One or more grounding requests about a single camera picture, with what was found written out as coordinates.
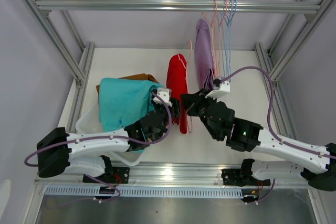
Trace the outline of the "blue hanger of teal trousers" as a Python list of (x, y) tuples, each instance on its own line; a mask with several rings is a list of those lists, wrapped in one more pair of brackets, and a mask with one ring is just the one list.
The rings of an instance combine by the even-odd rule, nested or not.
[(225, 35), (224, 35), (224, 51), (225, 51), (225, 68), (226, 74), (229, 76), (232, 72), (231, 70), (231, 59), (232, 59), (232, 24), (233, 18), (236, 13), (236, 0), (225, 0), (225, 12), (224, 12), (224, 21), (225, 21)]

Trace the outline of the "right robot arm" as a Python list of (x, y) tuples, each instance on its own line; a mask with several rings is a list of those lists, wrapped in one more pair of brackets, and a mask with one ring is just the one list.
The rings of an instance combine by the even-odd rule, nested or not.
[(239, 179), (244, 184), (255, 180), (306, 180), (319, 190), (335, 191), (335, 144), (310, 145), (278, 135), (260, 124), (235, 117), (235, 111), (202, 89), (195, 94), (183, 94), (187, 115), (200, 118), (212, 139), (224, 141), (239, 152), (263, 153), (278, 157), (275, 162), (246, 159)]

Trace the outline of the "red trousers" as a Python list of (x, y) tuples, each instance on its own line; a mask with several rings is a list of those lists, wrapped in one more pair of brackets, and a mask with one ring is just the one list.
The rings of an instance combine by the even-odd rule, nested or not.
[(181, 94), (187, 94), (187, 62), (182, 54), (174, 55), (169, 62), (167, 70), (166, 87), (171, 89), (171, 98), (174, 98), (180, 102), (179, 116), (174, 115), (172, 117), (173, 123), (179, 126), (180, 132), (186, 134), (188, 132), (187, 117), (185, 114), (185, 108), (181, 99)]

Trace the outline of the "teal trousers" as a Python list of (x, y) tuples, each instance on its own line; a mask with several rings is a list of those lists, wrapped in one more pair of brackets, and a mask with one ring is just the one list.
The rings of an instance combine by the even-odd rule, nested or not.
[(103, 78), (98, 101), (102, 130), (123, 129), (153, 111), (151, 92), (160, 87), (150, 80)]

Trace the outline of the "lilac trousers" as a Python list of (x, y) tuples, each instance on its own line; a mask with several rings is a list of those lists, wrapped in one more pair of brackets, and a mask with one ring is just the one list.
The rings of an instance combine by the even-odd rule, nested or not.
[(208, 23), (203, 18), (199, 19), (196, 25), (194, 60), (199, 88), (213, 90), (214, 62), (211, 35)]

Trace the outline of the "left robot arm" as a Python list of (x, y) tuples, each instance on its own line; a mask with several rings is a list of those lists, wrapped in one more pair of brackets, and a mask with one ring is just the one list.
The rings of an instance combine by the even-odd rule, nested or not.
[(153, 103), (154, 110), (125, 128), (96, 134), (67, 133), (57, 127), (37, 144), (38, 176), (50, 178), (84, 174), (106, 183), (114, 174), (111, 157), (117, 153), (141, 152), (161, 140), (173, 119), (181, 112), (181, 103), (172, 98), (168, 107)]

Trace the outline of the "blue hanger of brown trousers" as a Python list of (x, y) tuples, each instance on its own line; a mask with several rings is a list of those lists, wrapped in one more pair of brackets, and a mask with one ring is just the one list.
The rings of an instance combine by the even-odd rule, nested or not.
[(231, 74), (231, 26), (233, 19), (233, 3), (231, 0), (224, 0), (224, 8), (222, 12), (222, 20), (225, 24), (222, 24), (223, 32), (223, 47), (225, 57), (225, 76), (228, 77)]

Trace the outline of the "pink hanger of yellow trousers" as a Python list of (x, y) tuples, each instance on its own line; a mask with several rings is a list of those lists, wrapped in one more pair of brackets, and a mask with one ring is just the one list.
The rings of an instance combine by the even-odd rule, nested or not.
[(219, 7), (219, 1), (214, 0), (215, 4), (215, 20), (217, 25), (216, 39), (217, 47), (216, 50), (216, 60), (215, 68), (217, 76), (222, 76), (225, 74), (225, 59), (224, 59), (224, 23), (226, 21), (226, 7), (227, 0), (224, 0), (224, 8)]

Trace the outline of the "pink hanger of lilac trousers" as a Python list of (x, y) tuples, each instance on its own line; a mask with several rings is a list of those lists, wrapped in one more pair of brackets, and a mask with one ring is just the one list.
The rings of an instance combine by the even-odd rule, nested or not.
[(202, 18), (204, 20), (206, 20), (207, 24), (210, 26), (210, 31), (211, 31), (211, 50), (212, 50), (212, 57), (213, 57), (213, 79), (215, 79), (215, 77), (217, 77), (217, 53), (216, 53), (216, 49), (215, 49), (215, 18), (217, 17), (217, 0), (214, 0), (214, 14), (212, 17), (211, 22), (209, 21), (209, 19), (207, 18), (206, 14), (204, 12), (202, 12)]

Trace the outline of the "brown trousers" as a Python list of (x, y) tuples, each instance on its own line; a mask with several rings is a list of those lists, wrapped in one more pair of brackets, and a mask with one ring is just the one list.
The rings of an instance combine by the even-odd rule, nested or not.
[(149, 92), (152, 89), (163, 87), (151, 74), (138, 73), (130, 76), (112, 78), (106, 77), (96, 86), (101, 95), (116, 93)]

